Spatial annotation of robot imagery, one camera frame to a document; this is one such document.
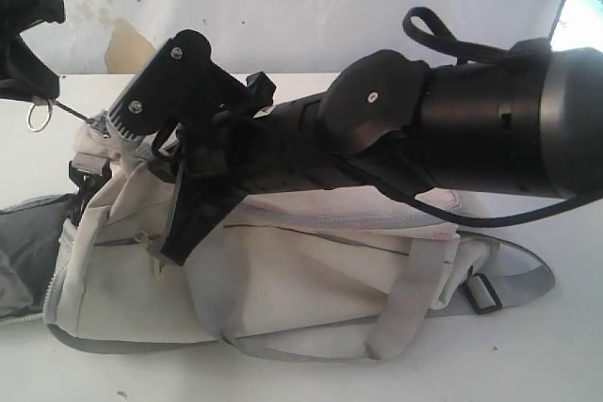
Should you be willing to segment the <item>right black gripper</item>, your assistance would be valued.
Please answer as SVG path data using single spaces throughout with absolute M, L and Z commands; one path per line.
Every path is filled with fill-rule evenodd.
M 246 87 L 262 109 L 221 112 L 205 136 L 185 140 L 157 247 L 165 262 L 183 265 L 248 196 L 339 187 L 339 169 L 315 131 L 323 95 L 273 105 L 276 85 L 264 72 L 249 74 Z

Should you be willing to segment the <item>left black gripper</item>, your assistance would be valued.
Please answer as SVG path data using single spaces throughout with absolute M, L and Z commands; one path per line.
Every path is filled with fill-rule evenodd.
M 59 96 L 59 77 L 27 47 L 20 33 L 30 25 L 62 24 L 64 0 L 1 0 L 1 98 L 33 102 Z

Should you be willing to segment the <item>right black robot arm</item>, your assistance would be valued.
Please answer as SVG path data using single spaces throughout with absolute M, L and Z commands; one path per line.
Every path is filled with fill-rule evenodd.
M 602 197 L 602 55 L 510 53 L 432 69 L 393 51 L 364 57 L 323 93 L 255 112 L 208 108 L 185 128 L 159 255 L 181 265 L 251 195 L 372 186 L 427 210 L 434 188 L 545 197 L 514 226 Z

